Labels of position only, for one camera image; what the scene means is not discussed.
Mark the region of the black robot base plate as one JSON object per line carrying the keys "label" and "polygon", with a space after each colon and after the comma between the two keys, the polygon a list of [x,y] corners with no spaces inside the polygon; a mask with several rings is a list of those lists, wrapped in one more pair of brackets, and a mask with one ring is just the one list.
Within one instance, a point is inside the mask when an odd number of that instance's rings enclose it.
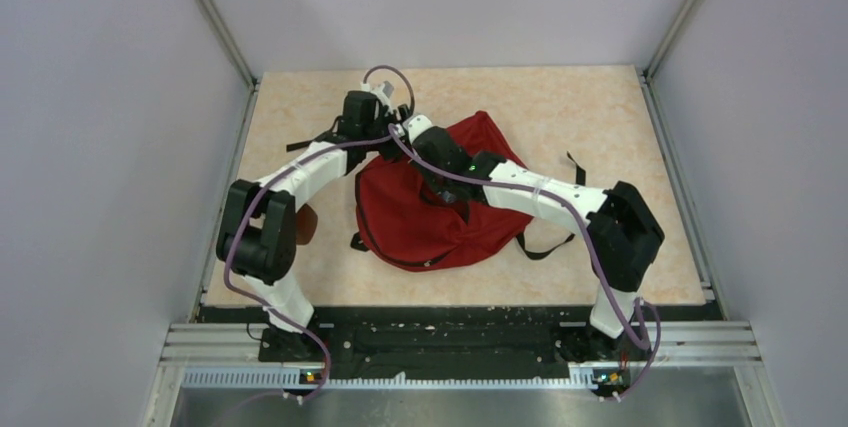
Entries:
{"label": "black robot base plate", "polygon": [[308,333],[271,326],[259,307],[203,307],[202,324],[258,326],[259,359],[331,362],[333,380],[565,378],[572,363],[649,360],[626,336],[588,325],[587,306],[319,307]]}

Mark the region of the red student backpack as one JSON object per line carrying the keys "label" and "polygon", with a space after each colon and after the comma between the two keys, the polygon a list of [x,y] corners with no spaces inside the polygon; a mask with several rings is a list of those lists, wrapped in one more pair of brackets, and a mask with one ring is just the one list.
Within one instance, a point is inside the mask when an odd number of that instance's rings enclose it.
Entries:
{"label": "red student backpack", "polygon": [[[523,165],[483,111],[446,128],[469,155],[501,154]],[[470,266],[510,241],[525,243],[531,217],[468,202],[444,202],[425,184],[410,156],[389,140],[354,179],[358,231],[351,246],[410,272]]]}

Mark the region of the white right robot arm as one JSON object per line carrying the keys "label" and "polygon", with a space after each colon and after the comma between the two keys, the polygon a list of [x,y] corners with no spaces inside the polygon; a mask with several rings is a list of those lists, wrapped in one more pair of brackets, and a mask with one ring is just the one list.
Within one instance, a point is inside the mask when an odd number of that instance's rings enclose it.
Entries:
{"label": "white right robot arm", "polygon": [[417,127],[410,120],[391,135],[437,197],[526,214],[583,240],[600,282],[586,332],[594,356],[614,358],[627,337],[648,346],[639,291],[665,234],[635,186],[588,187],[533,172],[498,153],[469,155],[446,129],[430,123]]}

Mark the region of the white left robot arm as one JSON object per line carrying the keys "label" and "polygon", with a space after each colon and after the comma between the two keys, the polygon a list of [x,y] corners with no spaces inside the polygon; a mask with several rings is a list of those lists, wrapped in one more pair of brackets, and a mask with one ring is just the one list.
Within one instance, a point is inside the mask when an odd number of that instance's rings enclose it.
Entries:
{"label": "white left robot arm", "polygon": [[285,331],[283,348],[297,360],[314,357],[321,344],[318,330],[308,325],[314,307],[291,271],[298,214],[325,186],[388,141],[396,120],[391,91],[383,82],[348,92],[331,129],[298,157],[258,180],[238,179],[227,192],[215,247],[224,264],[224,284],[263,307],[271,325]]}

